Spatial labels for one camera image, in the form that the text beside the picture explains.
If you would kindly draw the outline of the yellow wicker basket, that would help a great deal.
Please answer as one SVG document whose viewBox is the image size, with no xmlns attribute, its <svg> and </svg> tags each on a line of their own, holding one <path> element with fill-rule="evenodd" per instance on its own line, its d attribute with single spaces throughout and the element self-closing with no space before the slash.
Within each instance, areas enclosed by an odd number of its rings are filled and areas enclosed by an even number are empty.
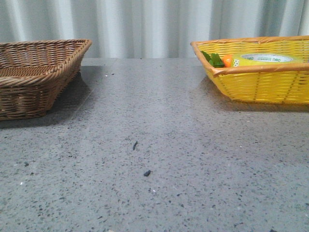
<svg viewBox="0 0 309 232">
<path fill-rule="evenodd" d="M 285 104 L 309 102 L 309 37 L 253 37 L 191 42 L 209 79 L 232 100 Z M 300 63 L 215 68 L 203 53 L 274 54 L 299 58 Z"/>
</svg>

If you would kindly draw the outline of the yellow tape roll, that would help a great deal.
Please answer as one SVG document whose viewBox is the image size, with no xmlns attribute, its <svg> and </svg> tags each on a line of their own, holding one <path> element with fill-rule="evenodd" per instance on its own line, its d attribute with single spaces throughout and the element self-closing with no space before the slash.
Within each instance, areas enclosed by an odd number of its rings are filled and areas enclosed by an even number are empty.
<svg viewBox="0 0 309 232">
<path fill-rule="evenodd" d="M 303 59 L 272 53 L 233 54 L 231 67 L 302 63 Z"/>
</svg>

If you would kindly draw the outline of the orange toy carrot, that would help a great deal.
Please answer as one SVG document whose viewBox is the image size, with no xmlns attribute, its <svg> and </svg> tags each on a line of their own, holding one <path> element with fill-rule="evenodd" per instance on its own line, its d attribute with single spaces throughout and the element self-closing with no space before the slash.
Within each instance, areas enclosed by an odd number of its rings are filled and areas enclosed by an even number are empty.
<svg viewBox="0 0 309 232">
<path fill-rule="evenodd" d="M 215 68 L 228 68 L 231 67 L 232 55 L 225 55 L 220 57 L 217 53 L 208 54 L 205 51 L 201 51 L 207 62 Z"/>
</svg>

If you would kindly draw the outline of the brown wicker basket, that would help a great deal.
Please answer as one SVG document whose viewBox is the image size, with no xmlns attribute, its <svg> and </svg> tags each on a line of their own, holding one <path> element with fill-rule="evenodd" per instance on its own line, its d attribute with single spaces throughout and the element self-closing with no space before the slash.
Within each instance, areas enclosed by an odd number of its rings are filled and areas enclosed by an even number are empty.
<svg viewBox="0 0 309 232">
<path fill-rule="evenodd" d="M 90 39 L 0 44 L 0 119 L 46 115 L 80 71 Z"/>
</svg>

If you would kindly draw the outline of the white curtain backdrop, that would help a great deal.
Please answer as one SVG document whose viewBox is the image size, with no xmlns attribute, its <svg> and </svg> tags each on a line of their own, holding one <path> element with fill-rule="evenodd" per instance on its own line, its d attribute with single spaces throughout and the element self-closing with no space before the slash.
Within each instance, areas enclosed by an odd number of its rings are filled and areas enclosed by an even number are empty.
<svg viewBox="0 0 309 232">
<path fill-rule="evenodd" d="M 1 42 L 92 40 L 88 58 L 188 58 L 190 43 L 309 33 L 306 0 L 3 0 Z"/>
</svg>

